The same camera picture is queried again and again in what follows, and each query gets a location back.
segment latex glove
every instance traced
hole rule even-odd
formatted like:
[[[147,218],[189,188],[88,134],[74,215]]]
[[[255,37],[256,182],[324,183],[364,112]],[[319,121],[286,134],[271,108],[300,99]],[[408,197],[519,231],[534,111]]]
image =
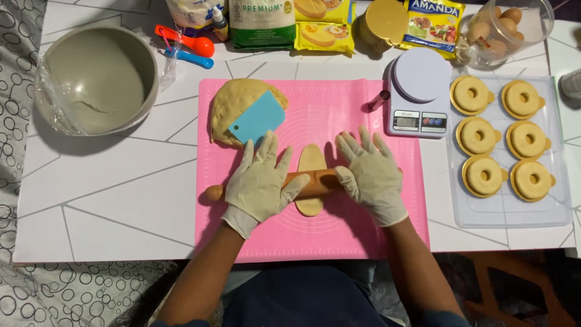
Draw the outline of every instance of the latex glove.
[[[277,165],[278,137],[266,132],[254,156],[254,143],[249,140],[244,149],[240,167],[226,186],[225,200],[229,203],[222,217],[244,239],[248,239],[259,222],[279,214],[311,181],[307,174],[300,175],[284,189],[292,147],[286,148]]]
[[[373,134],[373,144],[365,127],[359,127],[359,135],[363,147],[346,131],[335,138],[349,163],[349,168],[336,167],[335,174],[349,197],[368,209],[378,226],[392,226],[408,217],[400,195],[402,174],[378,133]]]

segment orange measuring spoon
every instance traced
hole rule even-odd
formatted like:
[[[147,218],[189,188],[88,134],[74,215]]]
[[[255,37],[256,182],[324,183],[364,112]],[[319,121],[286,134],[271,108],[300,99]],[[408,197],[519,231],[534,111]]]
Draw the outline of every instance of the orange measuring spoon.
[[[207,37],[187,37],[182,35],[180,38],[180,35],[176,31],[163,25],[157,25],[155,27],[155,34],[170,40],[181,39],[181,42],[186,47],[193,50],[194,54],[199,56],[209,58],[214,55],[214,44]]]

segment dark blue shirt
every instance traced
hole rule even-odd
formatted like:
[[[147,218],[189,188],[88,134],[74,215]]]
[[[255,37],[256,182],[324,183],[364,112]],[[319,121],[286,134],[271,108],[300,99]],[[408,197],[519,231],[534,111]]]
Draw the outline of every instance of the dark blue shirt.
[[[195,320],[183,327],[209,327]],[[330,266],[294,266],[261,272],[234,290],[223,326],[400,327],[378,314],[345,273]],[[469,327],[451,312],[425,312],[424,327]],[[167,327],[156,321],[151,327]]]

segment digital kitchen scale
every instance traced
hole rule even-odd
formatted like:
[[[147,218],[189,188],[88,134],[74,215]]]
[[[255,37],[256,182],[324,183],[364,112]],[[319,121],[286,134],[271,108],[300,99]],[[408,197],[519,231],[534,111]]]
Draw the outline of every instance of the digital kitchen scale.
[[[450,128],[452,67],[434,50],[413,48],[394,59],[388,68],[389,120],[392,135],[441,138]]]

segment patterned bedsheet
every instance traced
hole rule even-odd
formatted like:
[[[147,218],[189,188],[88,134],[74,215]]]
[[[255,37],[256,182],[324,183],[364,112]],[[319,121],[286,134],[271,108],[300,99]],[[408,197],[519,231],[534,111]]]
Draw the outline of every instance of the patterned bedsheet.
[[[170,261],[12,265],[46,1],[0,0],[0,326],[126,326]]]

